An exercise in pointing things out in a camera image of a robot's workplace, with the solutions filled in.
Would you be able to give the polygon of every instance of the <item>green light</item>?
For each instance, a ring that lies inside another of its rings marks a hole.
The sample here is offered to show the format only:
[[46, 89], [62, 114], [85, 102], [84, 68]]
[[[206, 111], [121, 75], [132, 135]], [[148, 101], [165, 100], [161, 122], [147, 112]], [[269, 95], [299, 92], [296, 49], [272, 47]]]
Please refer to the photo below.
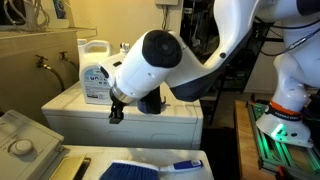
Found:
[[280, 131], [280, 129], [283, 127], [283, 124], [279, 124], [276, 129], [274, 129], [274, 131], [271, 133], [272, 137], [276, 137], [277, 133]]

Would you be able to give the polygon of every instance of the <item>robotic arm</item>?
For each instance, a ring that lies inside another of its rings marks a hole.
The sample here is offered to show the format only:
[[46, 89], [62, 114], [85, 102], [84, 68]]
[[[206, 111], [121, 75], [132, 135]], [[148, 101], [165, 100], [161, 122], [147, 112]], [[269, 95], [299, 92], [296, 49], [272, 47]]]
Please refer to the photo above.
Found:
[[[315, 14], [319, 12], [319, 6], [317, 0], [296, 0], [296, 3], [292, 0], [215, 0], [213, 13], [220, 44], [205, 64], [199, 62], [175, 32], [146, 32], [131, 48], [115, 75], [110, 76], [113, 77], [110, 81], [113, 111], [121, 114], [123, 106], [143, 98], [163, 82], [179, 100], [199, 99], [246, 42], [257, 15], [272, 22], [281, 20], [286, 26], [303, 26], [319, 19]], [[285, 45], [289, 48], [275, 61], [279, 83], [271, 101], [273, 105], [270, 105], [273, 113], [267, 111], [257, 121], [259, 129], [276, 141], [312, 146], [310, 131], [300, 119], [292, 122], [288, 120], [290, 117], [283, 118], [277, 114], [285, 112], [282, 115], [289, 113], [296, 117], [307, 100], [303, 84], [320, 87], [319, 78], [314, 78], [320, 77], [320, 54], [316, 50], [320, 47], [320, 41], [317, 41], [320, 37], [317, 35], [309, 43], [301, 45], [317, 33], [318, 27], [315, 24], [294, 33], [284, 31]], [[100, 65], [101, 70], [107, 73], [108, 69], [104, 68], [107, 66], [104, 63]]]
[[126, 105], [163, 82], [179, 100], [199, 99], [249, 37], [259, 4], [260, 0], [215, 0], [214, 16], [223, 43], [205, 64], [199, 62], [175, 32], [145, 33], [115, 74], [110, 91], [112, 100]]

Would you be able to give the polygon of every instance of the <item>pipe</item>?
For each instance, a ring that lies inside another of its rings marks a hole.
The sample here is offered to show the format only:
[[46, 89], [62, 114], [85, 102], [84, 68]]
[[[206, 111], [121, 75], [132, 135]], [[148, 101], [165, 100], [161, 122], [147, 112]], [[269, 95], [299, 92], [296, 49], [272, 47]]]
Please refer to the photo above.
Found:
[[76, 69], [76, 71], [79, 71], [78, 66], [73, 61], [69, 60], [69, 58], [66, 57], [66, 53], [67, 51], [60, 52], [60, 60], [69, 62]]
[[44, 64], [43, 67], [45, 69], [48, 69], [49, 71], [51, 71], [57, 77], [57, 79], [59, 80], [59, 83], [60, 83], [61, 92], [63, 92], [65, 90], [65, 87], [64, 87], [64, 83], [63, 83], [63, 80], [62, 80], [60, 74], [56, 70], [54, 70], [50, 66], [48, 66], [47, 64]]

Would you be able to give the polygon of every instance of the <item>washing machine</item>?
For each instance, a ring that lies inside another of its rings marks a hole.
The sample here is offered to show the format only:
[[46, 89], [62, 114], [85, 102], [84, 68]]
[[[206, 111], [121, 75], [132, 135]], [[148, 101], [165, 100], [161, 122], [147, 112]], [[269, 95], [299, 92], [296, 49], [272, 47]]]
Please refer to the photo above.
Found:
[[64, 144], [85, 146], [199, 149], [203, 113], [200, 102], [177, 100], [169, 87], [160, 86], [165, 99], [160, 114], [145, 114], [132, 103], [123, 109], [124, 119], [110, 122], [112, 101], [87, 104], [80, 82], [42, 106], [49, 126], [64, 136]]

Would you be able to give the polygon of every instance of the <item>cleaning brush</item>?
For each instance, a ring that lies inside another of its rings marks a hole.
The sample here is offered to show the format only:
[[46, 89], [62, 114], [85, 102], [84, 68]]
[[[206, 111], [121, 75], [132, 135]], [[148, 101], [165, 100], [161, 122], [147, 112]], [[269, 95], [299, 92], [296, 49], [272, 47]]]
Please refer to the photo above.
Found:
[[100, 180], [158, 180], [158, 172], [184, 172], [202, 167], [201, 160], [183, 161], [165, 167], [136, 161], [114, 160]]

